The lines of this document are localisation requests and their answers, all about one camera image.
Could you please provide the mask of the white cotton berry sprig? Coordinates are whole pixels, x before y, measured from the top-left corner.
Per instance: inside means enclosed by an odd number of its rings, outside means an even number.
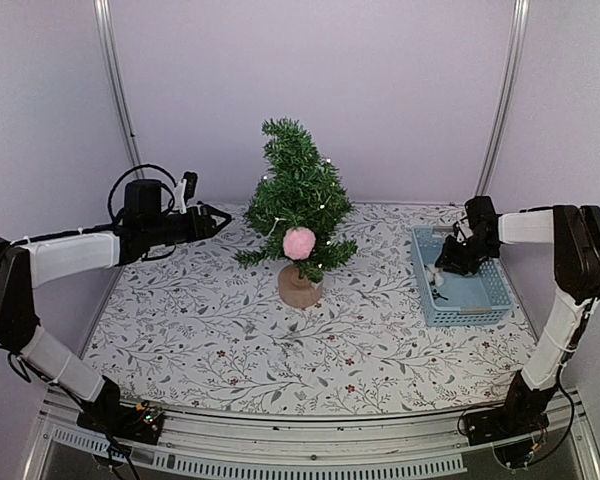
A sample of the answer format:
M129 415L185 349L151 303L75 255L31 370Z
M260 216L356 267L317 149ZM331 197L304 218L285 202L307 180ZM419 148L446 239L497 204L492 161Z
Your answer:
M427 281L431 286L439 287L444 284L445 279L442 270L434 264L427 264L425 266L425 274Z

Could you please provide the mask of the light blue plastic basket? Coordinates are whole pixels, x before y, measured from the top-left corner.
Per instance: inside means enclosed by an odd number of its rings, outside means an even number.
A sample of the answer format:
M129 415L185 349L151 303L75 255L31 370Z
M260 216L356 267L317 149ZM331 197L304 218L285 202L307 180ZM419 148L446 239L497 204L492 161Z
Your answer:
M461 276L442 271L445 281L439 287L428 283L425 266L435 265L450 232L449 227L423 225L412 228L411 261L425 324L442 328L498 323L512 309L513 302L496 261L489 260L482 264L475 275ZM449 300L434 300L433 289Z

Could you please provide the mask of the small green christmas tree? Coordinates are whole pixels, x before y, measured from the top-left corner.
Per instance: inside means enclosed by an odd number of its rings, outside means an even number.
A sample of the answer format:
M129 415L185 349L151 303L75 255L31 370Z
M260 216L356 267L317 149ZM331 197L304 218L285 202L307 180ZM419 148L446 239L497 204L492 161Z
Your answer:
M268 119L261 131L267 137L263 156L268 168L244 219L262 243L237 252L234 258L244 268L284 261L278 275L279 297L289 307L305 309L321 300L325 274L345 266L357 253L355 240L336 237L354 207L338 169L320 154L299 121ZM284 255L283 238L298 227L313 231L316 243L308 259L294 261Z

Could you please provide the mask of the pink pompom ornament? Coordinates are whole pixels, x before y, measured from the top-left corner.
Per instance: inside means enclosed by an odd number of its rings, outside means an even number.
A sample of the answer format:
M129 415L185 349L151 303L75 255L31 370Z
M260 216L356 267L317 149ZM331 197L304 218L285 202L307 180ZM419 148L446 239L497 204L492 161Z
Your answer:
M311 255L315 243L316 236L310 229L291 228L283 238L283 252L291 260L305 260Z

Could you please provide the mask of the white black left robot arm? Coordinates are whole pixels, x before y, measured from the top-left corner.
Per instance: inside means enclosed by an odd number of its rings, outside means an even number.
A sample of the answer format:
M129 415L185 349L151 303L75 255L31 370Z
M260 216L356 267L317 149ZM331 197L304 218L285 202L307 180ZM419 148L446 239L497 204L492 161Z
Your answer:
M44 329L34 291L75 274L149 262L154 247L173 253L180 244L217 235L232 217L202 202L190 205L196 182L192 172L170 185L133 180L107 224L17 241L0 237L0 350L24 380L36 375L76 397L108 434L121 433L129 423L118 385Z

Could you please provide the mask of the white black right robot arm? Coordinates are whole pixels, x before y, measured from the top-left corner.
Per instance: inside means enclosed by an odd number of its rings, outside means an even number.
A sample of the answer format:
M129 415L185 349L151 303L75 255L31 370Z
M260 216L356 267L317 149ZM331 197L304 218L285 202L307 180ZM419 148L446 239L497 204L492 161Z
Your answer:
M500 255L503 245L553 247L555 297L536 349L517 371L504 403L461 419L472 443L547 427L546 408L562 392L562 373L600 302L600 207L554 205L499 214L488 196L465 204L435 262L439 270L468 275Z

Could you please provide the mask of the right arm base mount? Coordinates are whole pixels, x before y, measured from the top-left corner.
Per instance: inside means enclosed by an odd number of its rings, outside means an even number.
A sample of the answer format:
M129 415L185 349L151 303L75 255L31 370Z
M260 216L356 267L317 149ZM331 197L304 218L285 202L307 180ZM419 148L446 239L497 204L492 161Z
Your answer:
M495 459L504 468L527 468L546 443L548 416L540 414L516 426L507 419L503 406L469 408L458 418L456 428L470 446L491 444Z

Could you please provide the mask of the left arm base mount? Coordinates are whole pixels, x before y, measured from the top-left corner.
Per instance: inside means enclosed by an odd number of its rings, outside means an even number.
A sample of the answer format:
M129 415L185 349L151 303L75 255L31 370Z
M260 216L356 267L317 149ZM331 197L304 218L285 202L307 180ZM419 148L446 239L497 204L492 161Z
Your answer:
M164 425L164 410L148 401L135 406L87 403L78 415L83 429L147 445L157 445Z

